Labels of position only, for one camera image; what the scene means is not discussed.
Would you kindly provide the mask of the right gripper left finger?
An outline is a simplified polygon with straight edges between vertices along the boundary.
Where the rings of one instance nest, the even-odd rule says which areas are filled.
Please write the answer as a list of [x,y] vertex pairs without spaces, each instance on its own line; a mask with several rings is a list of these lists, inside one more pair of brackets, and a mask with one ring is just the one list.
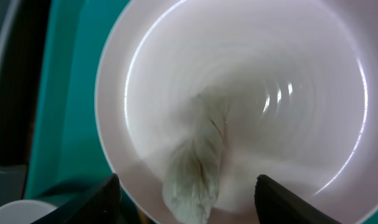
[[120,180],[112,174],[32,224],[115,224],[120,200]]

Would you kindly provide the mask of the snack wrapper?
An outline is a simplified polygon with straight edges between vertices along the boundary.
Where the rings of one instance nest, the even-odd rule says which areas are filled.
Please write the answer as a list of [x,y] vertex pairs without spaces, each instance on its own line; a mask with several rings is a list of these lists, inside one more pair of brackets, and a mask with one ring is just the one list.
[[230,103],[224,90],[206,88],[194,106],[194,132],[171,154],[162,195],[179,223],[205,224],[219,196]]

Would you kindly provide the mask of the grey bowl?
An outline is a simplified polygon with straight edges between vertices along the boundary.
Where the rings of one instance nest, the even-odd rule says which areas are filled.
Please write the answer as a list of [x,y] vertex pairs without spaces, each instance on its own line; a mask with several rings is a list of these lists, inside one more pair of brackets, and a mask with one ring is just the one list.
[[17,200],[0,207],[0,224],[28,224],[48,215],[57,207],[40,200]]

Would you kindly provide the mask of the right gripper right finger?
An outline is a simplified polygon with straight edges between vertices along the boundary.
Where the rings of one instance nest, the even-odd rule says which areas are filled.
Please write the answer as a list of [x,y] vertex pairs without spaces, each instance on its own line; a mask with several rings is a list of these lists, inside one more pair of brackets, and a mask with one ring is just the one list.
[[267,175],[259,175],[254,194],[260,224],[339,224]]

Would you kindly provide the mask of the grey plastic dish rack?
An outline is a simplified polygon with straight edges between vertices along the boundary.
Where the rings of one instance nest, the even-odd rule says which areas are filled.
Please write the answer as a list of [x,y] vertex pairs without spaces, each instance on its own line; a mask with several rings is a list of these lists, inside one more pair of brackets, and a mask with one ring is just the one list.
[[24,195],[50,1],[0,1],[0,206]]

